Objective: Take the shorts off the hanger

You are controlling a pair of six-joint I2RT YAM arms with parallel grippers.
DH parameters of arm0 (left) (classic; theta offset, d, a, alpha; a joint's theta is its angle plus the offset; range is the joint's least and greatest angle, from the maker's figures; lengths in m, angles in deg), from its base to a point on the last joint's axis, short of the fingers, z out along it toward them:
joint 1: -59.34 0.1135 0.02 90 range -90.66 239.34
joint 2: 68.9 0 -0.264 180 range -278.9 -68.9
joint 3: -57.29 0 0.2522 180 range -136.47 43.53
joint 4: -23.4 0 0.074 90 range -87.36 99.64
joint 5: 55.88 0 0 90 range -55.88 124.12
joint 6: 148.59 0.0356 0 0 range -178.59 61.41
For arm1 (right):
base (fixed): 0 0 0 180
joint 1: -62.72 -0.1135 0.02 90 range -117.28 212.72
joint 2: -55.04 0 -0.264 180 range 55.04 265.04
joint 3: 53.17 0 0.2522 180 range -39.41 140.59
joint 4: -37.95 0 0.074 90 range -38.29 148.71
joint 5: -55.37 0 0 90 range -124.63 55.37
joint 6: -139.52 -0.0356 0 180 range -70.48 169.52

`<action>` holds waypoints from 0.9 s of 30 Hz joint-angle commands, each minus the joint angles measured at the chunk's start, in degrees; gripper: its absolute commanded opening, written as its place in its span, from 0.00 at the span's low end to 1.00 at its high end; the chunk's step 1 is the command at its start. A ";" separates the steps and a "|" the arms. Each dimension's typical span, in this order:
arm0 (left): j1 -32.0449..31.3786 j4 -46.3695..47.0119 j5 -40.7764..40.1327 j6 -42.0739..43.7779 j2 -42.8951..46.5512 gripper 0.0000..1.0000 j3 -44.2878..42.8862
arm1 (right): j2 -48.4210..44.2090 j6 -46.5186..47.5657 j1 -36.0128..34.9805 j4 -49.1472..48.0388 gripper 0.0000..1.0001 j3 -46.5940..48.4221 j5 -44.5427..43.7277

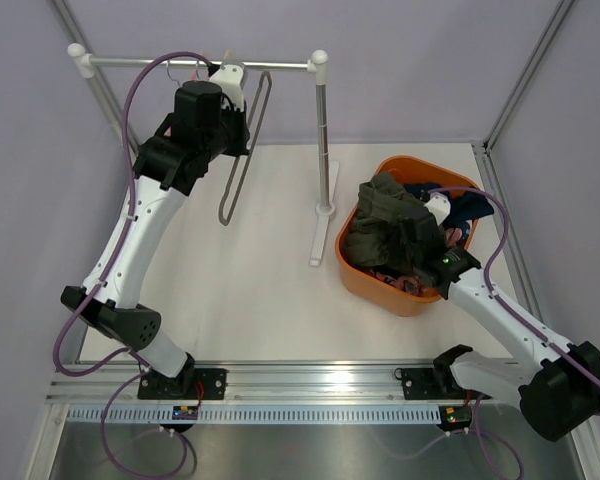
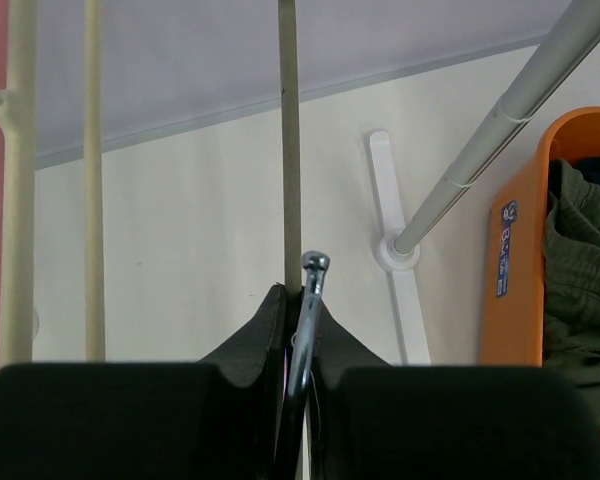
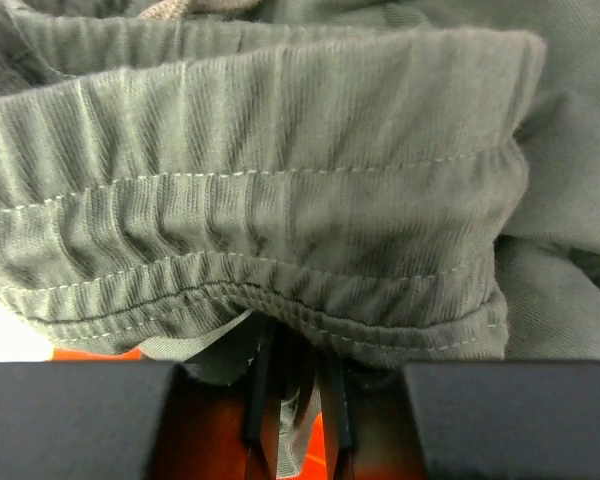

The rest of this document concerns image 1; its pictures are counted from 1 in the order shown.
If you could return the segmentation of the olive green shorts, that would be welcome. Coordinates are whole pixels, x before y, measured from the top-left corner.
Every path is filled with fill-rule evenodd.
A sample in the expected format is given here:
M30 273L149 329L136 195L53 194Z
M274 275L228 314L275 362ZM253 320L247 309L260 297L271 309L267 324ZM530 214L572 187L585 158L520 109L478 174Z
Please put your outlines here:
M358 269L388 266L400 273L413 273L398 227L399 217L410 207L424 207L424 202L409 194L389 172L361 183L356 215L344 245L349 262Z

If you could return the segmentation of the pink patterned shorts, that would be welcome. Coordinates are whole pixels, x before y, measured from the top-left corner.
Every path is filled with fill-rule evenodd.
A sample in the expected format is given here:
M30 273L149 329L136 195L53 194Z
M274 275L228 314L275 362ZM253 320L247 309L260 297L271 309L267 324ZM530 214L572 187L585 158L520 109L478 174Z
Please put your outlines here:
M449 248L465 246L471 233L472 222L462 222L459 226L450 227L445 230L445 242ZM374 267L369 274L384 284L390 285L407 294L424 297L430 288L426 287L415 274L400 273L388 266Z

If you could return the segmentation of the navy blue shorts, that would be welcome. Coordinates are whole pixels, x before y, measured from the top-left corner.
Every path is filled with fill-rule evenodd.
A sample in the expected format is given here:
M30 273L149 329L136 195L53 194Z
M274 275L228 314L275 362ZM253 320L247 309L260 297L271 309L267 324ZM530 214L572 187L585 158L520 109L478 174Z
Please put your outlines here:
M421 201L427 201L433 190L441 188L442 186L435 182L404 184L404 189ZM467 229L471 222L494 214L494 208L480 193L469 190L445 190L440 191L439 194L444 195L450 203L449 214L442 222L445 229Z

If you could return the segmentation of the grey hanger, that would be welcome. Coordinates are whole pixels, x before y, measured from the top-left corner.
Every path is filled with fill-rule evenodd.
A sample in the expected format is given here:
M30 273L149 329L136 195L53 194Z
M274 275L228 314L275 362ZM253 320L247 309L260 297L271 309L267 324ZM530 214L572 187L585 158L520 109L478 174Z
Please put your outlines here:
M247 126L253 128L247 152L236 156L221 196L218 207L218 220L227 227L234 215L238 200L246 180L255 148L258 144L260 131L269 103L273 81L270 71L264 71L259 76L258 86L253 99L253 105L247 117Z

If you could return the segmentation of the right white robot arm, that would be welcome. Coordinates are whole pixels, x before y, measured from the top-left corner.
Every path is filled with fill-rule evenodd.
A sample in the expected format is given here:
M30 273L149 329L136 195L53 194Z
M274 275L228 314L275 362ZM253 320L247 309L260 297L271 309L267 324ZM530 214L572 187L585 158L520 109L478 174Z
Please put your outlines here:
M454 397L483 393L517 408L531 428L557 441L600 413L600 351L552 331L489 282L480 262L462 247L449 248L424 206L398 218L400 241L414 271L442 298L471 315L511 354L489 359L470 347L443 354L434 388Z

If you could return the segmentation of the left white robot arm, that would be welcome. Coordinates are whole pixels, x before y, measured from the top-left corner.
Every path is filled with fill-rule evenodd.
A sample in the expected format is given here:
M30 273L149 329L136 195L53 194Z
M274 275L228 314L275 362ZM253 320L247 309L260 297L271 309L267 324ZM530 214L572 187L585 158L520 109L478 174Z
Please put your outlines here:
M248 152L243 88L227 80L188 81L174 108L139 148L133 189L98 264L61 302L103 336L123 345L150 368L144 399L191 398L197 377L193 357L161 326L158 312L139 302L149 264L167 226L220 155Z

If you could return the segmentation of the pink hanger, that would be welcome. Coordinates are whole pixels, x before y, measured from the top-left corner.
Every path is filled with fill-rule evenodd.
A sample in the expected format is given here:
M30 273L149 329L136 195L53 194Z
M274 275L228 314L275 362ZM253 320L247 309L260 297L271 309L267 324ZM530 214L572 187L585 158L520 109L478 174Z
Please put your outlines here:
M191 72L191 74L189 75L189 78L188 78L189 81L197 81L197 80L200 79L200 76L199 76L199 73L198 73L198 67L199 67L199 64L196 64L195 67L193 68L193 70L192 70L192 72ZM175 77L175 76L173 76L171 74L171 71L170 71L170 62L169 61L166 62L166 72L167 72L168 78L172 82L174 82L177 85L178 88L180 88L182 86L182 84L184 83L184 81L181 80L181 79L179 79L179 78L177 78L177 77Z

